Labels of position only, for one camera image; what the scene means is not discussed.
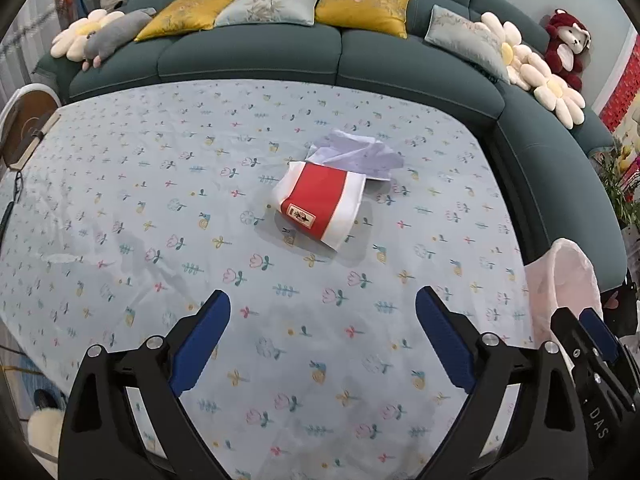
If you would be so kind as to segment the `red white paper cup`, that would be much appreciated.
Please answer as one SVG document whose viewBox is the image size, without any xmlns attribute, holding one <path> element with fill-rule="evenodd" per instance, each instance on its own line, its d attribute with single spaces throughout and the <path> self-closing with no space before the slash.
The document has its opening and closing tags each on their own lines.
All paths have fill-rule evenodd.
<svg viewBox="0 0 640 480">
<path fill-rule="evenodd" d="M 338 250 L 355 223 L 366 183 L 364 174 L 289 162 L 272 190 L 272 206 L 303 233 Z"/>
</svg>

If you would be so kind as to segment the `floral light blue tablecloth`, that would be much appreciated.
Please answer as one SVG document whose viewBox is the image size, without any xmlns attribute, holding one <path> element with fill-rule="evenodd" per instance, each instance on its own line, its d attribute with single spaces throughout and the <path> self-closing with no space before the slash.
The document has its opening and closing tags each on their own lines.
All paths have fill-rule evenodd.
<svg viewBox="0 0 640 480">
<path fill-rule="evenodd" d="M 332 250 L 271 197 L 335 130 L 404 164 L 366 186 Z M 418 472 L 465 399 L 416 319 L 424 286 L 480 332 L 533 341 L 498 184 L 433 107 L 320 84 L 159 84 L 64 107 L 23 176 L 1 317 L 60 388 L 92 344 L 136 348 L 228 294 L 228 328 L 182 403 L 234 478 Z"/>
</svg>

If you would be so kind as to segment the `potted orchid plants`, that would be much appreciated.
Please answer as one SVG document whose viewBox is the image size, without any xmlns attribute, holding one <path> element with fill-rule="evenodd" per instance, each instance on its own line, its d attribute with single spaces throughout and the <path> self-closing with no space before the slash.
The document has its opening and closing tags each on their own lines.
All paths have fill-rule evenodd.
<svg viewBox="0 0 640 480">
<path fill-rule="evenodd" d="M 639 159 L 628 145 L 614 144 L 594 155 L 603 184 L 621 229 L 639 227 Z"/>
</svg>

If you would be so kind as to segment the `flower cushion near bear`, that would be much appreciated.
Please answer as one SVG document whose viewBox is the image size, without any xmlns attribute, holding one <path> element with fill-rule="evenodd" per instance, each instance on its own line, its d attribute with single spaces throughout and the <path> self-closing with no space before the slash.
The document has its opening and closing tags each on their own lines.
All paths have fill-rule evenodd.
<svg viewBox="0 0 640 480">
<path fill-rule="evenodd" d="M 586 102 L 582 95 L 552 73 L 540 55 L 535 52 L 526 55 L 520 67 L 520 76 L 536 101 L 555 114 L 567 130 L 585 121 Z"/>
</svg>

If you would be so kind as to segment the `flower cushion beside cushions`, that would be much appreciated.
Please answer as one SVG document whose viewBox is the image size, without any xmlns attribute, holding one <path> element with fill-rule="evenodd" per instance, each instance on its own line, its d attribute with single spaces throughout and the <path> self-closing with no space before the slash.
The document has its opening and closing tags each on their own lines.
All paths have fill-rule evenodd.
<svg viewBox="0 0 640 480">
<path fill-rule="evenodd" d="M 510 84 L 529 91 L 532 86 L 522 78 L 521 67 L 527 55 L 532 53 L 532 49 L 522 43 L 520 30 L 509 21 L 500 21 L 498 16 L 491 12 L 483 13 L 480 21 L 498 37 Z"/>
</svg>

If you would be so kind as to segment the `teal sectional sofa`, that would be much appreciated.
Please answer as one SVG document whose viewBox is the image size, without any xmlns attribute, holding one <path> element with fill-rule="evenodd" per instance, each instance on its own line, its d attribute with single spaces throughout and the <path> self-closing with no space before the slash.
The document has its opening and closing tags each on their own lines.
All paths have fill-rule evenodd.
<svg viewBox="0 0 640 480">
<path fill-rule="evenodd" d="M 125 9 L 161 9 L 171 1 L 127 0 Z M 551 44 L 548 32 L 506 0 L 409 0 L 402 39 L 326 24 L 238 25 L 130 44 L 90 72 L 45 55 L 36 72 L 52 77 L 67 103 L 160 82 L 273 79 L 336 84 L 437 107 L 480 138 L 506 193 L 525 262 L 565 237 L 589 257 L 600 289 L 620 286 L 627 272 L 622 233 L 588 164 L 612 145 L 611 133 L 593 112 L 565 128 L 520 88 L 427 44 L 434 6 L 465 18 L 496 14 L 537 52 Z"/>
</svg>

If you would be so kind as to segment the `right grey-green embroidered cushion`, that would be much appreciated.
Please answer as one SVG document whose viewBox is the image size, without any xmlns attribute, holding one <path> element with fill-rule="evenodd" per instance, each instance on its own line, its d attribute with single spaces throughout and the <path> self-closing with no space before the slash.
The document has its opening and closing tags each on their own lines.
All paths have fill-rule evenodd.
<svg viewBox="0 0 640 480">
<path fill-rule="evenodd" d="M 497 80 L 509 81 L 502 58 L 502 41 L 482 23 L 471 22 L 434 4 L 424 41 L 481 68 Z"/>
</svg>

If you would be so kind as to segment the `grey-green embroidered cushion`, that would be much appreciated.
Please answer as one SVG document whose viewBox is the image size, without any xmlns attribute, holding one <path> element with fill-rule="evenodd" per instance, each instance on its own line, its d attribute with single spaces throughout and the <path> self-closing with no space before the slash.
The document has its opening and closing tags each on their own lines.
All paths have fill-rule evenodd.
<svg viewBox="0 0 640 480">
<path fill-rule="evenodd" d="M 509 81 L 502 58 L 502 41 L 482 23 L 471 22 L 434 4 L 424 41 L 481 68 L 497 80 Z"/>
<path fill-rule="evenodd" d="M 216 17 L 215 27 L 247 24 L 312 26 L 318 0 L 233 0 Z"/>
</svg>

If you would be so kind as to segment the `red white teddy bear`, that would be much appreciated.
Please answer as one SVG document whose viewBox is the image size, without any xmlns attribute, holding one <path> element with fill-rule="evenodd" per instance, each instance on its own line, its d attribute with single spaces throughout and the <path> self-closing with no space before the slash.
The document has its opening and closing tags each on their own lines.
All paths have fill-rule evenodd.
<svg viewBox="0 0 640 480">
<path fill-rule="evenodd" d="M 544 60 L 552 73 L 570 88 L 582 91 L 582 58 L 591 44 L 591 34 L 573 14 L 556 9 L 546 25 L 550 37 Z"/>
</svg>

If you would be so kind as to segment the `grey mouse plush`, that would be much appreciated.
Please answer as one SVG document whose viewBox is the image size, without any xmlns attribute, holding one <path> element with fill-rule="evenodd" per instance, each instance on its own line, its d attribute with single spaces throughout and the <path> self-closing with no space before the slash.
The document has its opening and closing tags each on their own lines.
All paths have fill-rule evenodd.
<svg viewBox="0 0 640 480">
<path fill-rule="evenodd" d="M 116 50 L 134 40 L 151 23 L 155 14 L 154 8 L 135 10 L 92 32 L 84 47 L 82 70 L 86 72 L 90 68 L 99 68 Z"/>
</svg>

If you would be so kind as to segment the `left yellow embroidered cushion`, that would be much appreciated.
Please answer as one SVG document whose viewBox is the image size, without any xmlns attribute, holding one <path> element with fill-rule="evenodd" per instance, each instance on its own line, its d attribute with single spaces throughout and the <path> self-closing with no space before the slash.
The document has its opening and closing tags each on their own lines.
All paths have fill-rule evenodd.
<svg viewBox="0 0 640 480">
<path fill-rule="evenodd" d="M 181 36 L 188 32 L 211 30 L 216 18 L 234 0 L 175 0 L 157 13 L 152 21 L 141 29 L 135 42 Z"/>
</svg>

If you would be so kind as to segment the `yellow embroidered cushion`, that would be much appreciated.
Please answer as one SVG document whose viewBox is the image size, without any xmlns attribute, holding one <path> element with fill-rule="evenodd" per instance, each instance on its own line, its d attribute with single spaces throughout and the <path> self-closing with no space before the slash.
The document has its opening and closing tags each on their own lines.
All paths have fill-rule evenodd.
<svg viewBox="0 0 640 480">
<path fill-rule="evenodd" d="M 318 0 L 314 18 L 318 23 L 344 29 L 406 39 L 410 0 Z"/>
<path fill-rule="evenodd" d="M 211 30 L 216 18 L 234 0 L 175 0 L 157 13 L 152 21 L 141 29 L 135 42 L 181 36 L 188 32 Z"/>
</svg>

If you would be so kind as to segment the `right yellow embroidered cushion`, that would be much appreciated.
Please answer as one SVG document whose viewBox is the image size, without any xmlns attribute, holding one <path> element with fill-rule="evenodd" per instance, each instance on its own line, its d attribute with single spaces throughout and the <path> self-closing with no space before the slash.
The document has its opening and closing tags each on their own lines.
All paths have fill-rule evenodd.
<svg viewBox="0 0 640 480">
<path fill-rule="evenodd" d="M 410 0 L 318 0 L 314 18 L 318 23 L 344 29 L 406 39 Z"/>
</svg>

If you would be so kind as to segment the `left grey-green embroidered cushion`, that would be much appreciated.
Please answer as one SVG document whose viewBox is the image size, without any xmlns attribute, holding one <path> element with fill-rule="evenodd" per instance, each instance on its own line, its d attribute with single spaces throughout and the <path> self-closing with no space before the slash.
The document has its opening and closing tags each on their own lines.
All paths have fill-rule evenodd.
<svg viewBox="0 0 640 480">
<path fill-rule="evenodd" d="M 247 24 L 312 26 L 318 0 L 233 0 L 216 17 L 215 27 Z"/>
</svg>

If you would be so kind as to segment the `red gold wall decoration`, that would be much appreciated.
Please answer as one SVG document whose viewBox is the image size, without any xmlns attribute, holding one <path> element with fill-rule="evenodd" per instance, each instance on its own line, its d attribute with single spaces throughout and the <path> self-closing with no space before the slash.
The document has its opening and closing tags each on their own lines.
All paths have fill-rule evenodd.
<svg viewBox="0 0 640 480">
<path fill-rule="evenodd" d="M 632 102 L 638 96 L 640 75 L 639 42 L 639 37 L 636 37 L 622 76 L 620 76 L 613 93 L 608 98 L 608 102 L 600 111 L 599 117 L 609 132 L 614 132 L 623 122 Z"/>
</svg>

